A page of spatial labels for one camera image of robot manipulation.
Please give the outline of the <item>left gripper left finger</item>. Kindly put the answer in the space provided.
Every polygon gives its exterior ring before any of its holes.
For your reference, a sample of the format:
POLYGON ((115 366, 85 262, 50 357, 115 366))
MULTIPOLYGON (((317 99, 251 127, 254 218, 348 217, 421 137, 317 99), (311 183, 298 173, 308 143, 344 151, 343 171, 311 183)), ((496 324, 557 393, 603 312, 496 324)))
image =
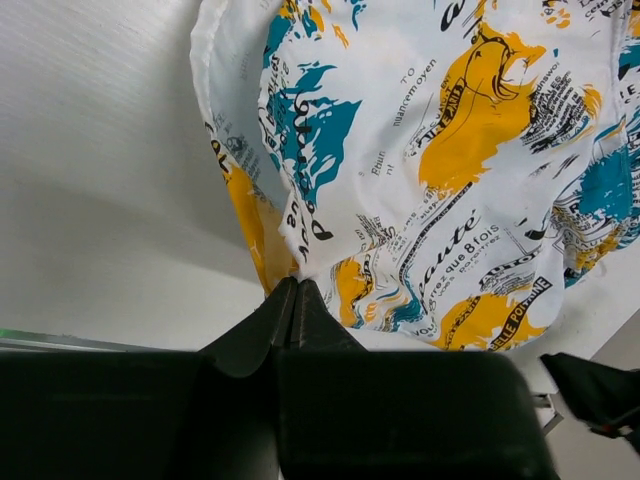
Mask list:
POLYGON ((184 352, 1 349, 5 479, 276 479, 270 353, 297 284, 184 352))

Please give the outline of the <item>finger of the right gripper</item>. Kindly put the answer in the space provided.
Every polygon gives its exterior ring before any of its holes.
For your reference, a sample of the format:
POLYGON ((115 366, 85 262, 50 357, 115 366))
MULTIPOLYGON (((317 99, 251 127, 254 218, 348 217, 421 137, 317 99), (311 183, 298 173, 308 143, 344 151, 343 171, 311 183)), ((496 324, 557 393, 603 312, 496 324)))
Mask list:
POLYGON ((597 435, 639 438, 639 371, 558 353, 541 357, 573 416, 597 435))

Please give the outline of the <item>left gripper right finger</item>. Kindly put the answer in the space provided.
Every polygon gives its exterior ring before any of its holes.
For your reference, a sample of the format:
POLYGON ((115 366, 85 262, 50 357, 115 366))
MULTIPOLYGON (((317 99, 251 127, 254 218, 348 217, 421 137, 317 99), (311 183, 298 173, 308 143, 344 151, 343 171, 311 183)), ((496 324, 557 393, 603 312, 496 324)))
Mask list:
POLYGON ((484 352, 369 351, 297 287, 274 351, 287 479, 552 479, 532 395, 484 352))

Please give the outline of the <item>white yellow teal printed shorts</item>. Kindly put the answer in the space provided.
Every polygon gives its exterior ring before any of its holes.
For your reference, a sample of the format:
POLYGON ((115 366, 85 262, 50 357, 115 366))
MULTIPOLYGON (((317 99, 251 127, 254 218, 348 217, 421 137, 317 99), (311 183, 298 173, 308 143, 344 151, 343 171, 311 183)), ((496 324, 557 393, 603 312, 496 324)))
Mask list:
POLYGON ((639 236, 635 1, 205 1, 190 61, 263 289, 345 327, 510 350, 639 236))

